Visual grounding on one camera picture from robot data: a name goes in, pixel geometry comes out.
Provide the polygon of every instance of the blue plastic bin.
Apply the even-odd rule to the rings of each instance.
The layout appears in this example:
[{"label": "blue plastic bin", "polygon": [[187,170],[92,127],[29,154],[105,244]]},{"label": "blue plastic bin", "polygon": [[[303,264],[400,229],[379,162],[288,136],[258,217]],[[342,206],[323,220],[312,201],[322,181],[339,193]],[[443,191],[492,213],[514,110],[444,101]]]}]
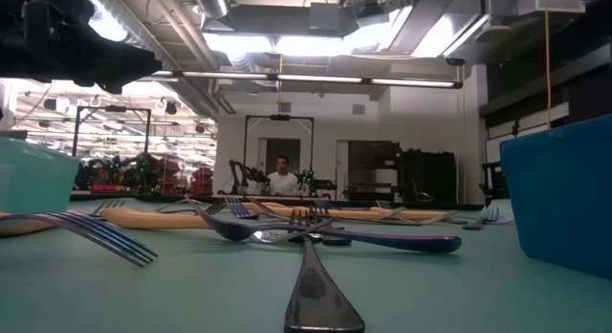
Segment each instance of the blue plastic bin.
[{"label": "blue plastic bin", "polygon": [[500,149],[525,254],[612,278],[612,115]]},{"label": "blue plastic bin", "polygon": [[77,171],[78,159],[74,157],[43,145],[0,137],[0,211],[66,210]]}]

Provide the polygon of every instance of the metal frame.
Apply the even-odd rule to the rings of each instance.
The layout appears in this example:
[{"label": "metal frame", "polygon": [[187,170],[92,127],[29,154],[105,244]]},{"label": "metal frame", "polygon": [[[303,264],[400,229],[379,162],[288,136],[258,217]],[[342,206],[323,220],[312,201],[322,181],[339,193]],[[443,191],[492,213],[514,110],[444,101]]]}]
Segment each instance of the metal frame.
[{"label": "metal frame", "polygon": [[[261,116],[261,115],[248,115],[245,117],[245,141],[242,149],[242,164],[245,165],[247,163],[247,145],[248,145],[248,137],[249,137],[249,120],[251,118],[256,119],[270,119],[271,121],[284,121],[284,120],[275,120],[274,115],[271,116]],[[282,116],[286,118],[287,121],[291,120],[307,120],[311,123],[311,133],[310,133],[310,168],[313,167],[313,150],[315,146],[315,118],[313,117],[291,117],[291,116]]]},{"label": "metal frame", "polygon": [[[80,119],[80,112],[84,109],[89,110],[89,114]],[[148,108],[127,108],[120,106],[106,106],[106,107],[92,107],[92,106],[79,106],[76,108],[76,120],[75,120],[75,138],[73,140],[73,157],[77,156],[77,145],[78,145],[78,129],[80,125],[89,119],[89,117],[99,111],[100,109],[106,112],[115,112],[115,113],[124,113],[127,111],[132,112],[144,112],[146,113],[146,130],[144,131],[144,153],[147,154],[149,152],[149,129],[151,127],[151,110]]]}]

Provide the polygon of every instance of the person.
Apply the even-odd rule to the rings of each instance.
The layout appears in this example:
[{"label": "person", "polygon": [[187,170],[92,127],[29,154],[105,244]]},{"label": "person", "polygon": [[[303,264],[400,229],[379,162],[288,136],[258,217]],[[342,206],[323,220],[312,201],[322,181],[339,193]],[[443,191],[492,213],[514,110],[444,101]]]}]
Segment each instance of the person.
[{"label": "person", "polygon": [[297,193],[297,177],[289,171],[289,158],[276,158],[276,172],[268,175],[270,193],[274,195],[294,195]]}]

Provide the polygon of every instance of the white shirt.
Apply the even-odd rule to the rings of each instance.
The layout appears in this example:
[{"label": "white shirt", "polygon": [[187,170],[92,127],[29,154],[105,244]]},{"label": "white shirt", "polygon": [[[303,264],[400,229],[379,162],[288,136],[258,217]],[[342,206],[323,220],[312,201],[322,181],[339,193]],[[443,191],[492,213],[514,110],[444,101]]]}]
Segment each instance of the white shirt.
[{"label": "white shirt", "polygon": [[284,195],[297,194],[297,178],[292,173],[280,175],[278,171],[276,171],[268,175],[268,179],[270,179],[271,195],[275,195],[277,193]]}]

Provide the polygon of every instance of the teal table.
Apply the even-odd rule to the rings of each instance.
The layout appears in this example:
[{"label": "teal table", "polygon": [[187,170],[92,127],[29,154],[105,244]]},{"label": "teal table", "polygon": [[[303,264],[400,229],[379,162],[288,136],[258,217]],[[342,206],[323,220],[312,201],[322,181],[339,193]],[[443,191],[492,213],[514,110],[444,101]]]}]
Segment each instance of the teal table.
[{"label": "teal table", "polygon": [[[526,257],[514,225],[343,225],[464,241],[451,255],[318,244],[366,332],[612,332],[612,281]],[[140,269],[62,229],[0,239],[0,332],[282,332],[299,246],[228,242],[205,230],[127,232],[160,257]]]}]

